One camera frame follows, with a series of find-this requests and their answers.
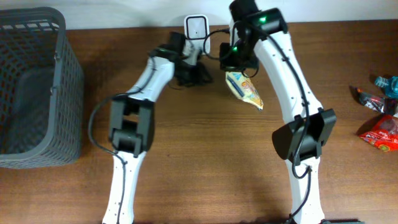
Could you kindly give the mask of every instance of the laundry basket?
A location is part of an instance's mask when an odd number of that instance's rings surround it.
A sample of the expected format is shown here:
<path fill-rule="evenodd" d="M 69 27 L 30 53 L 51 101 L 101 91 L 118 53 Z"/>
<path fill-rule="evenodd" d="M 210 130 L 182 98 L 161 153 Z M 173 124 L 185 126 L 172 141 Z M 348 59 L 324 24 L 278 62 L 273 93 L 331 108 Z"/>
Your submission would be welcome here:
<path fill-rule="evenodd" d="M 0 11 L 0 167 L 76 161 L 83 70 L 50 7 Z"/>

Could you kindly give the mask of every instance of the wooden table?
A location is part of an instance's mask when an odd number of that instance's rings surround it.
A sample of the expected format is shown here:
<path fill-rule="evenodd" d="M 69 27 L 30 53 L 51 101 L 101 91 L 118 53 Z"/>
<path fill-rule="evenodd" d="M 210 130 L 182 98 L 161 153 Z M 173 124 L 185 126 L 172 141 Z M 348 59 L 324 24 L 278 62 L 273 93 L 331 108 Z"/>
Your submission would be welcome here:
<path fill-rule="evenodd" d="M 85 121 L 95 103 L 132 86 L 146 53 L 171 30 L 72 30 L 69 41 L 86 75 Z M 398 223 L 398 152 L 384 153 L 356 136 L 377 113 L 357 104 L 349 85 L 381 92 L 370 75 L 398 75 L 398 21 L 290 24 L 308 84 L 338 121 L 323 148 L 320 193 L 327 219 Z M 211 39 L 213 54 L 221 41 Z M 215 83 L 165 88 L 156 104 L 156 134 L 141 168 L 135 214 L 139 222 L 237 223 L 286 218 L 287 168 L 271 134 L 283 125 L 279 102 L 263 68 L 253 82 L 264 110 L 237 100 L 219 63 L 204 59 Z M 108 109 L 95 123 L 107 144 Z M 83 152 L 73 165 L 0 169 L 0 223 L 100 223 L 108 203 L 112 157 L 92 146 L 83 127 Z"/>

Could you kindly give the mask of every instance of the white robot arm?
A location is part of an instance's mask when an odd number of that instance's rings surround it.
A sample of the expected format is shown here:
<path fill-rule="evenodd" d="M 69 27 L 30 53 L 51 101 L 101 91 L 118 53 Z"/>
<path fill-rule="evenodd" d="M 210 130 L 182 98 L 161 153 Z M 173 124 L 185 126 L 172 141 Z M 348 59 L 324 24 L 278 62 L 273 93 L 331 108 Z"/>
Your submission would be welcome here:
<path fill-rule="evenodd" d="M 164 57 L 150 58 L 144 73 L 127 93 L 139 90 L 142 86 L 145 87 L 136 94 L 129 95 L 129 99 L 116 100 L 112 104 L 110 138 L 114 145 L 117 144 L 118 153 L 117 156 L 113 156 L 113 178 L 109 203 L 103 218 L 104 224 L 132 224 L 134 221 L 133 204 L 139 169 L 146 151 L 150 148 L 148 144 L 151 142 L 148 142 L 148 138 L 153 138 L 154 132 L 153 105 L 173 76 L 173 61 Z M 143 124 L 123 120 L 123 115 L 126 115 L 123 112 L 126 110 L 130 110 L 128 113 L 139 116 Z M 134 151 L 131 151 L 132 149 L 138 149 L 136 155 Z"/>
<path fill-rule="evenodd" d="M 284 127 L 272 135 L 272 140 L 278 155 L 285 160 L 289 170 L 293 199 L 292 218 L 298 224 L 324 222 L 318 167 L 321 146 L 326 143 L 335 124 L 335 114 L 333 110 L 323 110 L 322 104 L 308 86 L 295 58 L 287 25 L 278 9 L 260 11 L 254 0 L 235 0 L 230 5 L 230 11 L 233 20 L 229 29 L 234 37 L 230 38 L 228 47 L 221 46 L 221 51 L 224 52 L 220 56 L 228 55 L 230 46 L 235 46 L 236 49 L 230 57 L 221 61 L 221 68 L 239 71 L 242 67 L 258 66 L 258 61 L 264 66 L 277 93 L 285 123 Z M 304 131 L 305 122 L 310 122 L 309 131 Z M 298 159 L 295 160 L 294 151 L 297 147 L 300 148 Z M 307 167 L 311 167 L 310 175 L 307 174 L 302 179 L 296 178 L 292 170 L 293 162 L 296 162 L 295 171 L 298 176 L 302 176 Z"/>

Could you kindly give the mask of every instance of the snack bag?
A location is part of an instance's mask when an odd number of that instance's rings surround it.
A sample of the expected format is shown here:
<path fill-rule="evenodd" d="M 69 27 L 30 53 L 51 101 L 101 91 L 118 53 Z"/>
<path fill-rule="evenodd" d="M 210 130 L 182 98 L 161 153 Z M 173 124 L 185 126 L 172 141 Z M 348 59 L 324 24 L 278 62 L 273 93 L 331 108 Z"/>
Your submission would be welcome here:
<path fill-rule="evenodd" d="M 360 88 L 355 88 L 355 90 L 358 95 L 358 100 L 362 105 L 380 113 L 398 117 L 398 100 L 374 96 L 372 94 L 365 93 Z"/>
<path fill-rule="evenodd" d="M 398 122 L 391 115 L 385 115 L 372 130 L 359 135 L 383 152 L 398 150 Z"/>
<path fill-rule="evenodd" d="M 225 81 L 229 89 L 238 99 L 250 103 L 259 110 L 262 110 L 264 103 L 253 83 L 250 81 L 250 78 L 243 76 L 241 72 L 226 72 Z"/>

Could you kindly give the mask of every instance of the white wall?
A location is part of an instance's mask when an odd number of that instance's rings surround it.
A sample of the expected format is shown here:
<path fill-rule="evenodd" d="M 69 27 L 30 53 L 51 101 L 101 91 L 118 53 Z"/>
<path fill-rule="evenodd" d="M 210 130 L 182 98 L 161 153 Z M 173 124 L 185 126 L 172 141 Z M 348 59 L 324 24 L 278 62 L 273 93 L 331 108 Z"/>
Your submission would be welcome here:
<path fill-rule="evenodd" d="M 227 24 L 231 0 L 0 0 L 0 9 L 52 6 L 68 29 L 182 26 L 189 14 L 206 14 L 211 25 Z M 257 0 L 278 7 L 288 22 L 398 19 L 398 0 Z"/>

